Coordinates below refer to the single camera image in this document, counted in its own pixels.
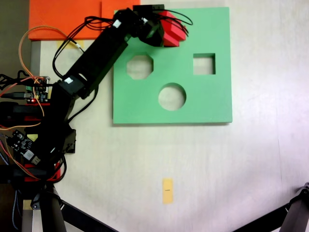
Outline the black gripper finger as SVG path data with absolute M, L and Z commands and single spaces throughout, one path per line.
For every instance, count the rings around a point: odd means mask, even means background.
M 146 36 L 145 43 L 154 47 L 162 47 L 164 43 L 163 37 L 164 37 L 163 28 L 151 29 L 148 35 Z

